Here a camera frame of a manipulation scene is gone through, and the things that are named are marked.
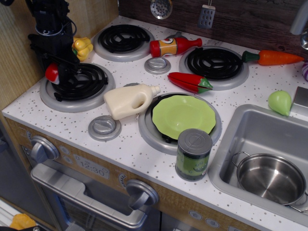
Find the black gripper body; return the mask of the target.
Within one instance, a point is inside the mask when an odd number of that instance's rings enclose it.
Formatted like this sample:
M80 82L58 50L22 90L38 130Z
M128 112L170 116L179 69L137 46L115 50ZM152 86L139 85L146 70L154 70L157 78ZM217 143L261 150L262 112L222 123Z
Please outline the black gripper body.
M47 53L51 63L78 65L77 56L72 51L73 29L71 24L63 26L62 30L54 34L30 34L30 48L35 52L39 65L40 55Z

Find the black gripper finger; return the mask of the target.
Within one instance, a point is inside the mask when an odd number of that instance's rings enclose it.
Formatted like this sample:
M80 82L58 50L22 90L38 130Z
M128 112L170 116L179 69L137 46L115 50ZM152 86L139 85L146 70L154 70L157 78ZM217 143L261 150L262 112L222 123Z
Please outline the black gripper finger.
M45 72L46 69L49 67L49 65L51 64L51 59L49 58L48 54L47 53L42 53L40 55L40 64L41 64L41 67L43 69L43 71Z
M57 90L76 90L79 85L77 76L80 73L80 65L58 64L60 83L57 85Z

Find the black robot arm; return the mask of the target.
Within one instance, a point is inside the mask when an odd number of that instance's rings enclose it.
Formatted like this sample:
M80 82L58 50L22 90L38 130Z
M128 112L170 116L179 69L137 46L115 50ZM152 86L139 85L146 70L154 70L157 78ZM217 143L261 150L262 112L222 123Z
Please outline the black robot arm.
M77 74L80 63L74 54L75 25L67 16L69 3L64 0L27 0L27 7L35 18L35 34L28 36L31 49L45 77L51 83L67 83Z

